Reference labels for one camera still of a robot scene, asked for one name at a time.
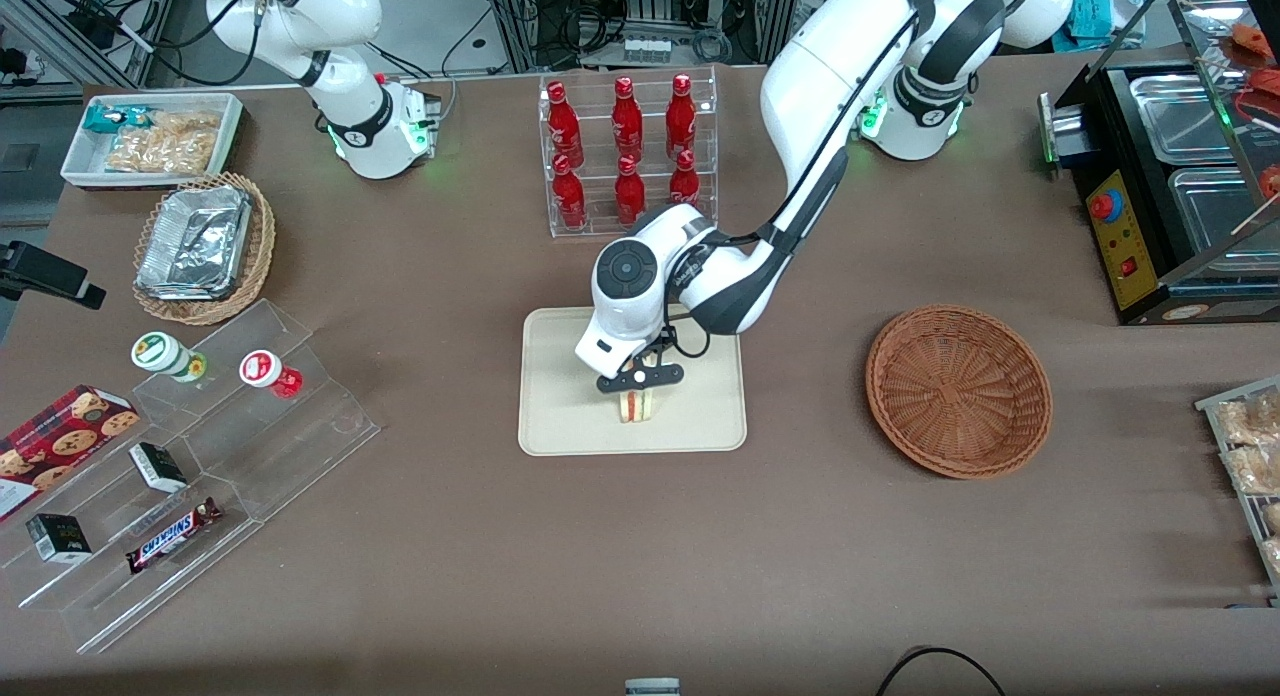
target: yellow control panel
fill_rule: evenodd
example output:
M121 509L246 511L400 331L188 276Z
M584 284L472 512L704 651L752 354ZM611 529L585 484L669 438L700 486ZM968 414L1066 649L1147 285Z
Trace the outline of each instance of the yellow control panel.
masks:
M1084 201L1084 207L1088 209L1089 223L1093 223L1093 237L1098 241L1116 304L1121 310L1129 308L1156 290L1158 281L1120 171L1107 177Z

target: snickers bar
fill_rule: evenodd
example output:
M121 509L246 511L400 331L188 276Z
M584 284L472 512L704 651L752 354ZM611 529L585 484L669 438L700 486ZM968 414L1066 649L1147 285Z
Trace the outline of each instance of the snickers bar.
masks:
M169 528L164 528L151 541L142 545L136 551L129 551L124 558L129 562L129 571L141 573L165 554L172 553L179 544L191 539L197 531L223 517L223 512L214 504L210 496L205 503L197 505L191 512L183 514Z

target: red cookie box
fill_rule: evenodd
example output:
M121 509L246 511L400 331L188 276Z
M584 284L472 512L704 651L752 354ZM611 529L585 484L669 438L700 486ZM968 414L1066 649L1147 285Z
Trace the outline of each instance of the red cookie box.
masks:
M9 436L0 438L0 519L61 478L138 422L122 397L74 386Z

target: red emergency stop button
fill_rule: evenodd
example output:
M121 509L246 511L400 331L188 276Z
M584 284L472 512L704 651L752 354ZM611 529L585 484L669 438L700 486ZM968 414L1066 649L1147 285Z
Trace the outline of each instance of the red emergency stop button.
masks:
M1106 189L1089 200L1089 216L1097 217L1102 223L1115 223L1123 210L1124 196L1120 196L1120 191L1116 189Z

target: acrylic bottle rack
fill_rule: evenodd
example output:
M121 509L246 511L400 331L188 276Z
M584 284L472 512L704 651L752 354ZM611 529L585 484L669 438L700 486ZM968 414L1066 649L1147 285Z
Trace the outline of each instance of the acrylic bottle rack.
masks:
M19 605L61 613L79 652L102 651L374 438L379 427L329 377L308 336L261 299L192 345L209 360L200 381L142 381L133 403L147 422L0 523L0 571ZM302 391L283 400L246 386L237 368L255 349L274 351L301 371ZM173 495L147 487L128 454L137 441L164 445L188 486ZM224 516L132 574L124 554L206 496ZM41 560L26 527L36 513L76 517L93 555L73 566Z
M630 75L635 86L636 104L644 114L644 155L637 173L644 180L646 207L654 209L667 203L671 193L671 175L676 164L667 157L667 104L671 104L671 81L677 73L687 73L692 81L691 96L698 116L695 116L694 157L699 178L698 210L703 216L719 221L719 201L717 198L717 171L719 155L717 152L716 111L717 83L716 72L709 67L699 68L654 68L654 70L616 72L617 75ZM538 128L543 145L543 180L547 182L547 214L552 235L621 235L626 226L618 223L617 201L613 196L613 182L618 175L618 150L613 143L613 81L599 81L594 72L566 72L554 77L544 75L539 84ZM582 132L582 166L575 173L582 182L586 196L586 226L572 232L564 226L556 207L556 194L552 193L552 157L556 148L552 145L547 118L550 113L550 100L547 97L547 84L561 81L564 93Z

